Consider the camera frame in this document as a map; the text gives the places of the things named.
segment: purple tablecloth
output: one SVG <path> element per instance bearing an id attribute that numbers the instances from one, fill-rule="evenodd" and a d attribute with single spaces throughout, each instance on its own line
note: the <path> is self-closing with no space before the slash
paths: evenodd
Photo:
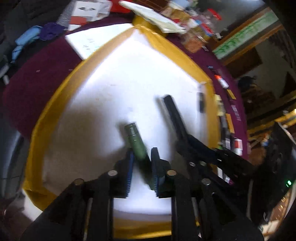
<path id="1" fill-rule="evenodd" d="M 109 16 L 89 23 L 75 31 L 130 22 L 131 19 L 128 18 Z M 221 96 L 227 113 L 231 114 L 235 130 L 234 136 L 243 142 L 242 157 L 247 158 L 246 117 L 240 92 L 232 76 L 213 53 L 201 49 L 192 54 L 184 49 L 176 35 L 169 35 L 167 39 L 189 55 L 212 79 L 216 93 Z M 3 103 L 12 124 L 23 136 L 30 139 L 32 130 L 46 103 L 62 81 L 80 62 L 79 56 L 66 42 L 64 36 L 61 36 L 30 58 L 10 79 L 10 83 L 3 93 Z M 214 74 L 208 69 L 208 65 L 213 66 L 217 71 L 219 70 L 221 76 L 229 84 L 229 88 L 237 98 L 235 106 L 241 121 L 237 120 L 225 91 L 214 77 Z"/>

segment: maroon tablecloth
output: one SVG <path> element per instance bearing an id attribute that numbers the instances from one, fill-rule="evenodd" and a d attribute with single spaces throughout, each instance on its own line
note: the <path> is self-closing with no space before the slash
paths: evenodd
<path id="1" fill-rule="evenodd" d="M 89 23 L 76 31 L 130 22 L 131 20 L 128 18 L 109 16 Z M 247 158 L 246 117 L 240 92 L 232 76 L 213 53 L 201 49 L 197 53 L 192 54 L 184 49 L 176 35 L 169 35 L 167 39 L 189 55 L 212 79 L 216 93 L 221 96 L 227 113 L 231 114 L 235 129 L 234 136 L 243 141 L 242 157 Z M 66 42 L 64 36 L 61 36 L 30 58 L 10 79 L 10 83 L 3 93 L 3 103 L 12 124 L 23 136 L 30 139 L 32 130 L 46 103 L 62 81 L 80 62 L 80 57 Z M 229 88 L 237 98 L 235 106 L 241 121 L 237 120 L 225 91 L 214 77 L 214 74 L 208 69 L 209 65 L 219 71 L 229 84 Z"/>

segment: green marker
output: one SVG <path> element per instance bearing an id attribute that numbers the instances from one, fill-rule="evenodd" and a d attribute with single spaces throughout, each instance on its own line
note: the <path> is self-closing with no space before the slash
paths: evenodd
<path id="1" fill-rule="evenodd" d="M 139 165 L 140 172 L 145 182 L 149 185 L 150 189 L 154 190 L 151 161 L 137 126 L 135 123 L 131 123 L 126 125 L 124 130 L 128 136 L 128 142 L 135 154 L 136 162 Z"/>

